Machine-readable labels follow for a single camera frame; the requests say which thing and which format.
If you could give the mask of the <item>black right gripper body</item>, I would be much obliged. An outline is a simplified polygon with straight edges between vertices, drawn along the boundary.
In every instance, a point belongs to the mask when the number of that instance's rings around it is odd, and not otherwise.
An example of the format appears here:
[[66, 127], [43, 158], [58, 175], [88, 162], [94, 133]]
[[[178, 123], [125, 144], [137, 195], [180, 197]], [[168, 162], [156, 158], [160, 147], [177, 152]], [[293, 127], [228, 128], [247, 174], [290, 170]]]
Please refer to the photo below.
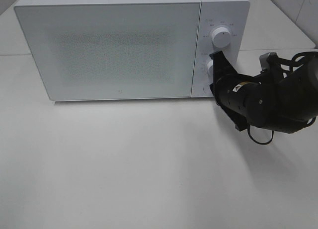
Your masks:
[[237, 130], [250, 128], [251, 78], [239, 74], [222, 51], [210, 54], [213, 61], [211, 92], [216, 104], [235, 124]]

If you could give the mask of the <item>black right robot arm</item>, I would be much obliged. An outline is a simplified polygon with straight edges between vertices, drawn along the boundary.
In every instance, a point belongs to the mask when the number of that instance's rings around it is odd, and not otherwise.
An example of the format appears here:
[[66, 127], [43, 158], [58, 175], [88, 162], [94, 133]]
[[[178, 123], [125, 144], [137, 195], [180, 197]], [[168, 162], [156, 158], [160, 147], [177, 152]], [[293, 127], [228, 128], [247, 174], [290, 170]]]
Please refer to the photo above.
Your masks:
[[308, 121], [317, 117], [317, 52], [301, 52], [291, 60], [275, 52], [263, 54], [256, 76], [238, 73], [222, 51], [210, 58], [211, 92], [237, 130], [255, 126], [291, 134], [310, 126]]

